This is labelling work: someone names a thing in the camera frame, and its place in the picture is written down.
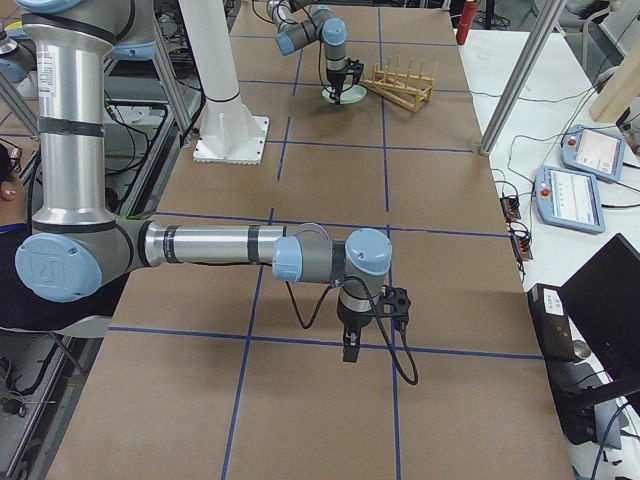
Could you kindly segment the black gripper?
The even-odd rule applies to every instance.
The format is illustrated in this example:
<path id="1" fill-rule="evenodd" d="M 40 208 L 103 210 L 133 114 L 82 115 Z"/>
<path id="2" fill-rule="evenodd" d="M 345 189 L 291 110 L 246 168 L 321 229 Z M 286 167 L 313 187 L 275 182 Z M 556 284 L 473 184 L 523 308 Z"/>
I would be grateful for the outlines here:
<path id="1" fill-rule="evenodd" d="M 343 324 L 343 354 L 346 363 L 356 363 L 360 352 L 361 331 L 375 318 L 376 309 L 354 311 L 338 300 L 337 315 Z"/>
<path id="2" fill-rule="evenodd" d="M 343 85 L 348 73 L 348 59 L 325 60 L 326 77 L 330 83 L 329 99 L 334 104 L 341 103 Z"/>

